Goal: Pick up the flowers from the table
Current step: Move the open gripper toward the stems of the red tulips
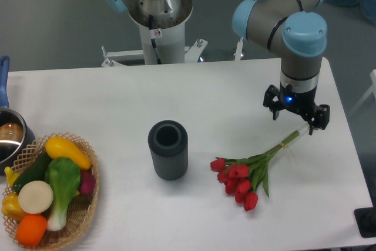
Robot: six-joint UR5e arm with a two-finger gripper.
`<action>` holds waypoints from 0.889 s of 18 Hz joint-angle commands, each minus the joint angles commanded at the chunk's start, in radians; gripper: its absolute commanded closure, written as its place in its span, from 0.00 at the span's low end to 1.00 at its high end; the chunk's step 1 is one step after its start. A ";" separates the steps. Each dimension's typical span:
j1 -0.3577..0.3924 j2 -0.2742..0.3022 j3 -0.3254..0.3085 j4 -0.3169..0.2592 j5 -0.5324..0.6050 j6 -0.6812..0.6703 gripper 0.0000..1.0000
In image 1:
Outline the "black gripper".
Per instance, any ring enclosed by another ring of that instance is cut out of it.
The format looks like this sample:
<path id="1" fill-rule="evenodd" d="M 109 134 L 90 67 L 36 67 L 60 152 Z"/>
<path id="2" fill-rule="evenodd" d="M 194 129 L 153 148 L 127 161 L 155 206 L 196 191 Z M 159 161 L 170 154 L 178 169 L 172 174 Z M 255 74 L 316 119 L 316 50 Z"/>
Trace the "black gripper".
<path id="1" fill-rule="evenodd" d="M 327 104 L 316 105 L 315 95 L 317 87 L 308 92 L 293 92 L 293 87 L 288 84 L 280 87 L 270 85 L 264 94 L 263 106 L 269 108 L 276 121 L 280 111 L 287 110 L 301 116 L 308 126 L 311 136 L 317 129 L 324 130 L 330 121 L 330 106 Z"/>

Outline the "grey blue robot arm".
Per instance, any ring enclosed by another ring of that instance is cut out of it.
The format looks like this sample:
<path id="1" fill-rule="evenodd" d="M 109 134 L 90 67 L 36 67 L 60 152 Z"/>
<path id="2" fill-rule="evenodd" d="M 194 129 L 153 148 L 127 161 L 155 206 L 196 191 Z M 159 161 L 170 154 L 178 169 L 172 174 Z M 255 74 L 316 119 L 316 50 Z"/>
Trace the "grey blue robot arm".
<path id="1" fill-rule="evenodd" d="M 192 0 L 105 0 L 117 12 L 128 12 L 138 25 L 148 65 L 186 63 L 185 23 Z M 301 116 L 311 130 L 325 129 L 328 105 L 314 102 L 327 46 L 327 24 L 314 12 L 323 0 L 244 0 L 232 17 L 241 40 L 266 48 L 281 60 L 279 86 L 270 86 L 263 105 L 277 116 L 282 110 Z"/>

